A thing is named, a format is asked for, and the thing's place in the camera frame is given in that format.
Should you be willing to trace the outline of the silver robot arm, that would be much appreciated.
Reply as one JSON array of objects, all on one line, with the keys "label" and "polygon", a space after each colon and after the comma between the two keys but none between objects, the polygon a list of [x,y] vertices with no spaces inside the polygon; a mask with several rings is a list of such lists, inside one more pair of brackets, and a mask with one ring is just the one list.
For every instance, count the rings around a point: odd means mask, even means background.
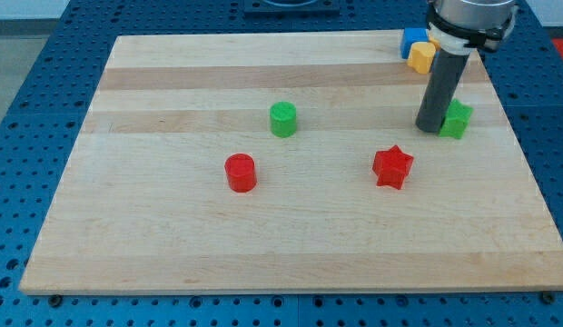
[{"label": "silver robot arm", "polygon": [[519,10],[516,0],[429,1],[427,28],[442,50],[469,55],[497,52],[511,35]]}]

